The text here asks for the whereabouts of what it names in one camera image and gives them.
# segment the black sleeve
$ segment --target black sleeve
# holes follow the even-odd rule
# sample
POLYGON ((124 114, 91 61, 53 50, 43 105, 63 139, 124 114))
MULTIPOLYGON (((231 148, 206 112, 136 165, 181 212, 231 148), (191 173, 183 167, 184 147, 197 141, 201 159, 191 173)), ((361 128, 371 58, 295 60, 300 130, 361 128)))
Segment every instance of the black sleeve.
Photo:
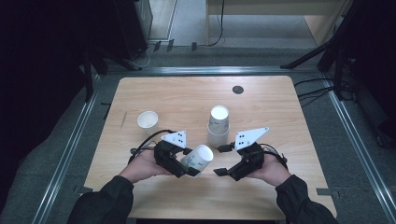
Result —
POLYGON ((277 205, 292 223, 338 223, 329 209, 309 199, 306 183, 296 175, 292 175, 283 184, 276 187, 276 192, 277 205))
POLYGON ((67 223, 122 223, 131 212, 134 185, 122 176, 114 176, 99 192, 83 194, 73 207, 67 223))

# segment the aluminum rail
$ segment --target aluminum rail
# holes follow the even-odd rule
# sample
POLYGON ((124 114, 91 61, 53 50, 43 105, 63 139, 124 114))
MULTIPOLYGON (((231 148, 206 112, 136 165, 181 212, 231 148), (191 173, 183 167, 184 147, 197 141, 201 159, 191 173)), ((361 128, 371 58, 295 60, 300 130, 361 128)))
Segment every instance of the aluminum rail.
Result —
MULTIPOLYGON (((99 86, 101 83, 101 78, 96 75, 94 80, 94 86, 99 86)), ((55 202, 56 196, 58 195, 59 189, 61 188, 62 182, 64 181, 64 176, 66 175, 67 169, 69 167, 70 161, 73 159, 73 154, 76 150, 78 140, 81 137, 82 131, 84 130, 85 124, 89 115, 91 114, 91 110, 93 104, 96 99, 97 91, 94 91, 90 101, 85 103, 82 108, 82 111, 78 117, 78 121, 70 138, 67 142, 67 145, 64 149, 64 154, 62 155, 58 166, 52 176, 51 181, 47 185, 45 190, 45 194, 43 199, 41 200, 40 205, 35 213, 35 217, 33 219, 34 224, 36 223, 46 223, 47 218, 50 214, 50 210, 55 202)))
MULTIPOLYGON (((332 86, 330 81, 324 81, 325 87, 332 86)), ((355 125, 352 122, 351 117, 349 116, 347 109, 345 107, 344 102, 340 102, 333 91, 330 93, 330 98, 332 100, 332 104, 334 105, 335 110, 337 111, 340 120, 343 122, 344 128, 346 129, 346 133, 352 143, 352 146, 355 149, 355 152, 361 162, 361 166, 363 167, 364 172, 366 173, 373 190, 376 194, 376 197, 379 200, 379 203, 382 206, 382 209, 387 216, 389 223, 396 223, 396 205, 395 200, 384 181, 384 178, 379 173, 378 169, 373 162, 369 151, 361 140, 361 136, 359 135, 355 125)))
POLYGON ((208 66, 208 67, 153 67, 128 72, 123 67, 113 68, 112 74, 126 74, 128 77, 164 76, 260 76, 263 74, 317 73, 315 65, 305 65, 294 69, 281 69, 279 66, 208 66))

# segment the black dot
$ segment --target black dot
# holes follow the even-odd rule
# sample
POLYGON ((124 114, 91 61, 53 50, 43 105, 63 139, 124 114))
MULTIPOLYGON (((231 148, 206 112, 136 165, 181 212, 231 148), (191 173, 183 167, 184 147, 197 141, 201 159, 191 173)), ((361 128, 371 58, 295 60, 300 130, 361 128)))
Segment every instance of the black dot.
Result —
POLYGON ((241 94, 242 92, 244 92, 244 88, 241 86, 234 86, 233 87, 233 93, 235 94, 241 94))

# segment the held cup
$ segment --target held cup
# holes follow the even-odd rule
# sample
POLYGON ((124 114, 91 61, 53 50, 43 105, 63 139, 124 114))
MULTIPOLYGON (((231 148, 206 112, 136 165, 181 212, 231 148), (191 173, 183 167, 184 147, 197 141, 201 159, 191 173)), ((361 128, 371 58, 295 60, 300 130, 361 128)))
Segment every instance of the held cup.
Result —
POLYGON ((192 152, 187 154, 184 158, 182 158, 180 162, 185 167, 192 167, 195 170, 200 171, 201 173, 212 160, 212 150, 205 145, 200 145, 196 147, 192 152))

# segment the white cup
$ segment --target white cup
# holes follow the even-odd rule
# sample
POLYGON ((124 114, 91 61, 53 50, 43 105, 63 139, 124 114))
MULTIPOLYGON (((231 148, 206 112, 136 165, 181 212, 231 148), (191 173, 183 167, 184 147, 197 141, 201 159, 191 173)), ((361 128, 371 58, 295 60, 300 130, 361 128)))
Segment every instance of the white cup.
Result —
POLYGON ((220 146, 227 145, 229 132, 230 132, 230 126, 228 126, 228 129, 225 133, 215 134, 210 131, 209 125, 208 125, 207 126, 207 144, 213 148, 218 148, 220 146))
POLYGON ((224 134, 230 129, 229 111, 223 105, 216 105, 210 111, 208 128, 213 134, 224 134))
POLYGON ((192 167, 200 173, 213 161, 213 152, 210 147, 200 145, 180 160, 185 167, 192 167))
POLYGON ((154 111, 145 111, 137 118, 137 124, 147 135, 152 135, 158 129, 158 115, 154 111))

